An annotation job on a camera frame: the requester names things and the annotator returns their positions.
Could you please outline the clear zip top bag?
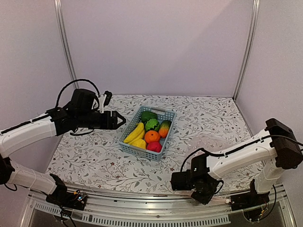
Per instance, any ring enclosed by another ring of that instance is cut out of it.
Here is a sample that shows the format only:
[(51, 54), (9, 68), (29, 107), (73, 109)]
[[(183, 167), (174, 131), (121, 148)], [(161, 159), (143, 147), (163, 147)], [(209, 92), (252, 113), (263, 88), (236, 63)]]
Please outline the clear zip top bag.
[(204, 148), (209, 152), (217, 152), (235, 144), (236, 142), (229, 141), (217, 135), (200, 133), (188, 142), (185, 154), (189, 155), (199, 148)]

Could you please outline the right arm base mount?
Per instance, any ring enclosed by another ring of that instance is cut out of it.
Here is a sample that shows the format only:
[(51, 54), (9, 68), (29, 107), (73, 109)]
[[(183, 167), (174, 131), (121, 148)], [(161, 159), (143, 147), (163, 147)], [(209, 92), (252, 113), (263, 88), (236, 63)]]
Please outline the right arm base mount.
[[(266, 205), (268, 202), (269, 192), (257, 193), (255, 180), (252, 180), (249, 192), (231, 196), (231, 209), (232, 211), (243, 210), (259, 205)], [(261, 220), (264, 212), (264, 209), (259, 207), (254, 210), (245, 211), (244, 217), (250, 222), (256, 222)]]

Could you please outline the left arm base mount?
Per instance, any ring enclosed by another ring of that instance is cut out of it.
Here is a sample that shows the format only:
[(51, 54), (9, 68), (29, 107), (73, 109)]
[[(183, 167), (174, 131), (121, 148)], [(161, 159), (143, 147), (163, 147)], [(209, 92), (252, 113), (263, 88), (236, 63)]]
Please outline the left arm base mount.
[(80, 190), (68, 192), (66, 185), (58, 176), (54, 174), (50, 174), (50, 176), (55, 180), (56, 188), (52, 194), (46, 196), (46, 201), (59, 207), (83, 211), (88, 199), (87, 194)]

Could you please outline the red toy apple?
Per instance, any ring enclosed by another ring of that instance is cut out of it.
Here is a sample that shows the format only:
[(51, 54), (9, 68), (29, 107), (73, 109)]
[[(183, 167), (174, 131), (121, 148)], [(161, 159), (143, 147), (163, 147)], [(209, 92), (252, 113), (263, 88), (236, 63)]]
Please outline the red toy apple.
[(147, 145), (146, 149), (149, 151), (160, 153), (162, 150), (162, 145), (157, 141), (153, 141)]

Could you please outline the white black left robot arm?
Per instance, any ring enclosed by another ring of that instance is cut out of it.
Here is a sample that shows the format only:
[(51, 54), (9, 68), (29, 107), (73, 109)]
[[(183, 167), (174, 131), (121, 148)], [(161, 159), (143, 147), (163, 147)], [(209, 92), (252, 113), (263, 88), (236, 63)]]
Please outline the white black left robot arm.
[(54, 174), (42, 174), (18, 165), (10, 159), (16, 151), (38, 141), (75, 133), (79, 128), (89, 130), (116, 130), (126, 119), (117, 111), (105, 111), (112, 97), (111, 92), (103, 95), (87, 89), (74, 90), (71, 100), (64, 106), (55, 106), (44, 114), (0, 133), (0, 183), (13, 184), (41, 191), (60, 205), (70, 202), (70, 194), (64, 182)]

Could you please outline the yellow toy banana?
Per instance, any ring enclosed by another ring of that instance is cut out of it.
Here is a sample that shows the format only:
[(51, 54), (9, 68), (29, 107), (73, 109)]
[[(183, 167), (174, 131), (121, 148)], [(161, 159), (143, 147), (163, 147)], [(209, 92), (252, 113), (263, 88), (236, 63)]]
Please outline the yellow toy banana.
[(130, 143), (144, 132), (144, 124), (138, 123), (136, 128), (124, 139), (123, 143)]

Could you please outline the green toy watermelon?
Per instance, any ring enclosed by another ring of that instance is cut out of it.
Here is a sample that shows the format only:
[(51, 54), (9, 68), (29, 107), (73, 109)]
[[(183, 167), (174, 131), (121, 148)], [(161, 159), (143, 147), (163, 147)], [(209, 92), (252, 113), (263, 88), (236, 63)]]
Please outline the green toy watermelon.
[(146, 131), (158, 131), (160, 128), (160, 123), (157, 119), (149, 119), (145, 124)]

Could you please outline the orange toy orange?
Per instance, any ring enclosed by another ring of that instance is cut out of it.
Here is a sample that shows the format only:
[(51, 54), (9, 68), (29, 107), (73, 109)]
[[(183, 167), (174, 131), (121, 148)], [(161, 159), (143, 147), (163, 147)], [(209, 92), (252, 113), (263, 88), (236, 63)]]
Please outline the orange toy orange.
[(160, 141), (160, 135), (158, 134), (157, 131), (147, 131), (144, 140), (146, 141), (147, 144), (153, 142), (153, 141)]

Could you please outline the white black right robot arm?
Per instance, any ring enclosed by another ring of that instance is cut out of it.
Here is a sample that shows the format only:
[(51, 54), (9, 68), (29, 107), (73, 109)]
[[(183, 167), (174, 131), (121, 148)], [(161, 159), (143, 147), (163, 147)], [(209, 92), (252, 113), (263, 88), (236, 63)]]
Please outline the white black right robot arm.
[(282, 173), (302, 163), (303, 145), (292, 129), (277, 119), (267, 120), (266, 125), (249, 140), (232, 147), (217, 152), (198, 148), (190, 153), (186, 158), (191, 160), (190, 169), (172, 173), (172, 189), (192, 191), (191, 198), (206, 205), (218, 193), (217, 187), (225, 175), (265, 160), (261, 173), (251, 180), (249, 192), (231, 196), (231, 203), (232, 210), (268, 203), (269, 192)]

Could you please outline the yellow toy lemon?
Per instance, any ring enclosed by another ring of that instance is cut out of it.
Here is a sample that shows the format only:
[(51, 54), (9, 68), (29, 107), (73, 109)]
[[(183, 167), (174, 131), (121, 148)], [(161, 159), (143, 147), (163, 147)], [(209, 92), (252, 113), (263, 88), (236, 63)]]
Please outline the yellow toy lemon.
[(146, 141), (143, 139), (134, 140), (134, 141), (130, 142), (129, 144), (131, 146), (141, 148), (141, 149), (146, 149), (146, 146), (147, 146)]

